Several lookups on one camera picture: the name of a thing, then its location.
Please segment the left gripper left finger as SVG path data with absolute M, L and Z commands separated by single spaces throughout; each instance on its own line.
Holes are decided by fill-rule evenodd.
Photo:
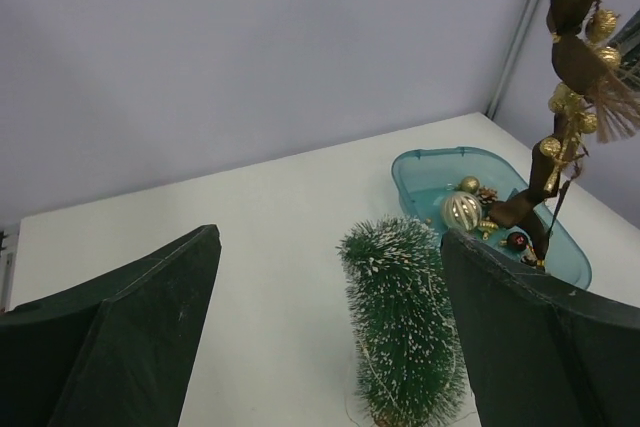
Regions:
M 221 254 L 204 225 L 1 317 L 5 426 L 179 423 Z

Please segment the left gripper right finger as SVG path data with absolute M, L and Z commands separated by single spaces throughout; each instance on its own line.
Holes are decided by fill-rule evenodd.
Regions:
M 638 308 L 457 230 L 441 258 L 482 425 L 638 425 Z

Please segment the small green christmas tree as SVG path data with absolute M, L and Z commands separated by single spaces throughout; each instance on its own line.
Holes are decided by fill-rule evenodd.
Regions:
M 446 426 L 466 367 L 440 237 L 412 217 L 355 224 L 338 245 L 358 356 L 357 394 L 378 426 Z

